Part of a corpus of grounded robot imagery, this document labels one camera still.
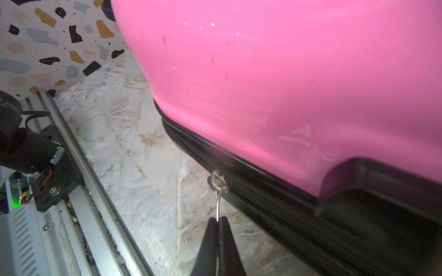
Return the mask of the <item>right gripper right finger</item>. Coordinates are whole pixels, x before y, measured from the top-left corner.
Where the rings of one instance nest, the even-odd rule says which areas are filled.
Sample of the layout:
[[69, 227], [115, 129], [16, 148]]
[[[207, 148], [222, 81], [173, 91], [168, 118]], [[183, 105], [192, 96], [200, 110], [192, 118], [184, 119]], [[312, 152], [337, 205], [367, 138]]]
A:
[[246, 276], [227, 217], [218, 221], [218, 275]]

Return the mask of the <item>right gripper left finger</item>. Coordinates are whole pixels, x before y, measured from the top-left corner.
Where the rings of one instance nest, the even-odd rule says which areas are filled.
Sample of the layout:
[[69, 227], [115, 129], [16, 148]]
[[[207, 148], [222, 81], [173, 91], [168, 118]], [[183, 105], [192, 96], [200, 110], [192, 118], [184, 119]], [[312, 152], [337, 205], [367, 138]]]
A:
[[218, 261], [218, 222], [211, 217], [203, 236], [191, 276], [216, 276]]

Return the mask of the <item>silver zipper pull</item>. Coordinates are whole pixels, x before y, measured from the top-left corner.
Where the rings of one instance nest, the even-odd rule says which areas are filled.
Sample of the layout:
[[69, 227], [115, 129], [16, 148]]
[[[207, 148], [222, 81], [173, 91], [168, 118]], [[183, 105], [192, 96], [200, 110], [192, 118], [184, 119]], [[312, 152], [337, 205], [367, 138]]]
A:
[[229, 192], [229, 186], [224, 178], [224, 175], [217, 169], [215, 169], [210, 178], [210, 185], [215, 191], [216, 197], [216, 221], [220, 219], [220, 204], [223, 193]]

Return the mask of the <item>pink hard-shell suitcase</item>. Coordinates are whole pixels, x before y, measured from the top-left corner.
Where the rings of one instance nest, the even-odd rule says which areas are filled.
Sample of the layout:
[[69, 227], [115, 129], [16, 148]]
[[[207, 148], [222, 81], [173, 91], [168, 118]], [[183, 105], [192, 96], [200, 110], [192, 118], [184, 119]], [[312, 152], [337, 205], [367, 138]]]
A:
[[282, 246], [329, 276], [441, 275], [440, 1], [102, 11], [168, 136]]

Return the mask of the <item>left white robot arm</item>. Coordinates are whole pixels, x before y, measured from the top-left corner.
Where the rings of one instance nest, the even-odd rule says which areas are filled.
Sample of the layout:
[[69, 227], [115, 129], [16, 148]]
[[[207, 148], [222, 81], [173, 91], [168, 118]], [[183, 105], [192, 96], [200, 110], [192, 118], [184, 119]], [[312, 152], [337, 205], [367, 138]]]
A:
[[26, 174], [43, 171], [51, 165], [58, 145], [24, 127], [23, 107], [6, 92], [1, 92], [1, 166]]

